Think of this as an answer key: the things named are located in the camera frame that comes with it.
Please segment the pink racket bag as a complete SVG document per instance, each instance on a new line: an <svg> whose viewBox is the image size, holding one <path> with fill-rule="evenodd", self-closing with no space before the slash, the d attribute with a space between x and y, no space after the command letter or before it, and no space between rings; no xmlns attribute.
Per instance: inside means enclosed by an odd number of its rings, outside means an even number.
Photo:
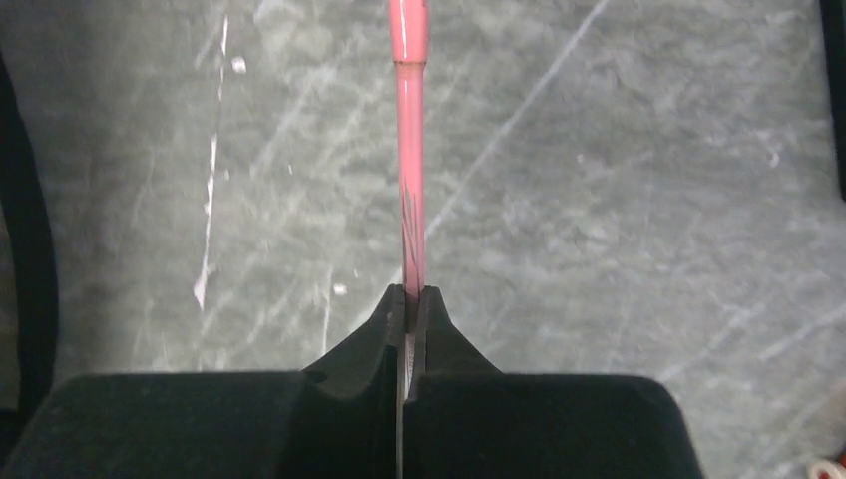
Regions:
<svg viewBox="0 0 846 479"><path fill-rule="evenodd" d="M57 265L35 155L11 77L1 66L1 206L11 242L18 317L17 410L24 427L49 394L59 332Z"/></svg>

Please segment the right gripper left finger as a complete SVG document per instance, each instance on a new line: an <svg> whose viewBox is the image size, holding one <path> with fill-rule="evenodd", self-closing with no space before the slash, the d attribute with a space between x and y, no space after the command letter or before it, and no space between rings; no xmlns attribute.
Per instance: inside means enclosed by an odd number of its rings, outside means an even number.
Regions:
<svg viewBox="0 0 846 479"><path fill-rule="evenodd" d="M90 375L53 392L5 478L398 478L405 295L297 371Z"/></svg>

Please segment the pink badminton racket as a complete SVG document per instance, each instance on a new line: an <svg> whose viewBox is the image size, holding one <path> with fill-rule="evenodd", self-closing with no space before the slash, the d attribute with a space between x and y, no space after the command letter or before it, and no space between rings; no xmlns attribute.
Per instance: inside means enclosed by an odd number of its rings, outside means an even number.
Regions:
<svg viewBox="0 0 846 479"><path fill-rule="evenodd" d="M422 324L418 309L425 283L423 76L428 59L429 14L423 0L390 0L387 5L396 78L402 283L406 295L404 392L410 396L415 362L424 356L415 340Z"/></svg>

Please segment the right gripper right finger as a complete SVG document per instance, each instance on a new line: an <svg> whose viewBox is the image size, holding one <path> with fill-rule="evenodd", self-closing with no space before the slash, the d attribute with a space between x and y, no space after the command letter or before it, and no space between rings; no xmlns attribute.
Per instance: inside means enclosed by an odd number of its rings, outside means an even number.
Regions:
<svg viewBox="0 0 846 479"><path fill-rule="evenodd" d="M403 411L407 478L699 478L683 414L642 376L497 369L420 297Z"/></svg>

